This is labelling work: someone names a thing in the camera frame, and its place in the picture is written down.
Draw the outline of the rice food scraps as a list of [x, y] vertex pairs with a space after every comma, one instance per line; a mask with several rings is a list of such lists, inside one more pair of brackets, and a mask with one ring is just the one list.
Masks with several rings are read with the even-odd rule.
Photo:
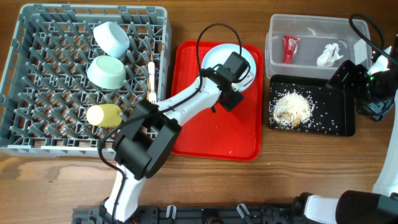
[[311, 120], [314, 109], [311, 96], [296, 91], [277, 92], [271, 101], [270, 122], [278, 129], [295, 129]]

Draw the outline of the large light blue plate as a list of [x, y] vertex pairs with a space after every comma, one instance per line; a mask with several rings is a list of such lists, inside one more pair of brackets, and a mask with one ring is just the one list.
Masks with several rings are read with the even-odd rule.
[[[201, 62], [202, 68], [214, 67], [217, 64], [224, 64], [226, 59], [232, 52], [239, 53], [239, 45], [236, 44], [220, 44], [210, 49]], [[234, 90], [239, 92], [245, 91], [251, 86], [256, 77], [256, 63], [254, 57], [245, 48], [242, 48], [242, 56], [249, 62], [250, 71], [247, 77], [240, 83], [232, 84]]]

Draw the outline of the yellow plastic cup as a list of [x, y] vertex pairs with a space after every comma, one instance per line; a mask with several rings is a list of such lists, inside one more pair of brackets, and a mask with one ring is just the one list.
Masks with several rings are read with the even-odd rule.
[[86, 119], [93, 126], [115, 128], [122, 122], [121, 108], [115, 104], [93, 105], [86, 111]]

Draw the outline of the small light blue bowl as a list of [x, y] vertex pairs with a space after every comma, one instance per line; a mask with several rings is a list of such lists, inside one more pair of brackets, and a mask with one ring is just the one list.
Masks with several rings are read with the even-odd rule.
[[95, 41], [109, 56], [120, 58], [129, 48], [125, 31], [115, 22], [105, 22], [93, 29]]

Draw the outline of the single wooden chopstick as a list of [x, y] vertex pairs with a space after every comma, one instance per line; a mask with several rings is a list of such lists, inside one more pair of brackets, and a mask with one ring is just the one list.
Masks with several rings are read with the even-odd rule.
[[[149, 62], [153, 62], [153, 53], [149, 54]], [[147, 81], [147, 100], [149, 101], [149, 94], [150, 94], [150, 80], [148, 78]]]

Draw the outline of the green saucer bowl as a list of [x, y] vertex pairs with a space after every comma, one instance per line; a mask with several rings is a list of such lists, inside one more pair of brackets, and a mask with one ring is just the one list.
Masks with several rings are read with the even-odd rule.
[[98, 87], [115, 90], [124, 85], [126, 69], [119, 59], [100, 55], [88, 67], [87, 77]]

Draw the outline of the white plastic fork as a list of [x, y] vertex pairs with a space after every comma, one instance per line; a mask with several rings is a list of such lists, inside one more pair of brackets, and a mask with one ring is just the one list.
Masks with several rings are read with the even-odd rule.
[[155, 63], [148, 63], [148, 72], [149, 72], [149, 87], [148, 87], [148, 100], [155, 104], [157, 102], [157, 94], [155, 92]]

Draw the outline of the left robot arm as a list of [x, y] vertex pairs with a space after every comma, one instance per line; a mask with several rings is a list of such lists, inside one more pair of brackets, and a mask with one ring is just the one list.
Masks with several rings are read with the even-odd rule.
[[116, 136], [112, 145], [116, 163], [110, 167], [118, 172], [111, 195], [99, 210], [106, 223], [125, 223], [134, 215], [145, 181], [164, 165], [187, 121], [217, 103], [231, 111], [243, 100], [233, 84], [248, 77], [250, 69], [241, 54], [232, 52], [225, 63], [200, 68], [195, 81], [173, 97], [156, 104], [140, 101], [128, 120], [102, 139], [99, 155], [106, 140]]

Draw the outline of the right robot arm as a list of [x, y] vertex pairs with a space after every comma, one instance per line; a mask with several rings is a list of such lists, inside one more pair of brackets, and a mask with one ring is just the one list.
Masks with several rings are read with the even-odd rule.
[[[370, 100], [389, 100], [397, 105], [397, 44], [383, 55], [389, 58], [390, 69], [373, 73], [358, 82], [358, 100], [367, 103]], [[369, 159], [375, 161], [380, 151], [386, 151], [383, 168], [373, 185], [371, 192], [346, 190], [338, 198], [322, 197], [302, 193], [291, 204], [290, 216], [304, 218], [317, 223], [397, 223], [397, 127], [391, 133], [374, 128], [365, 138], [350, 144], [333, 145], [329, 142], [312, 143], [308, 147], [314, 153], [317, 162], [321, 162], [321, 149], [340, 152], [347, 149], [350, 154], [341, 160], [353, 162], [357, 158], [367, 157], [365, 148], [375, 149], [377, 153]]]

